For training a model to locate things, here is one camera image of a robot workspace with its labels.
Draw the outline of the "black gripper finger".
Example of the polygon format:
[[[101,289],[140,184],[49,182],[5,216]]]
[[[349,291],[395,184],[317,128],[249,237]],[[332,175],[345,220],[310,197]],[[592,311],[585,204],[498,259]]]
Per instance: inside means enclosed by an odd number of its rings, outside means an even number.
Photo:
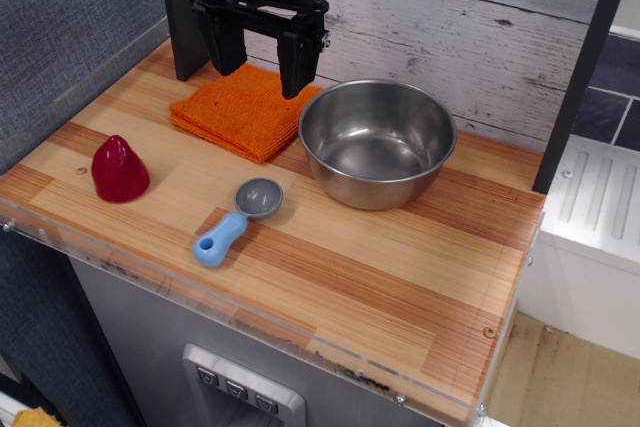
[[[277,55],[282,95],[293,99],[314,80],[319,53],[308,38],[284,32],[277,39]]]
[[[215,70],[229,76],[246,61],[244,28],[228,16],[196,13],[198,27]]]

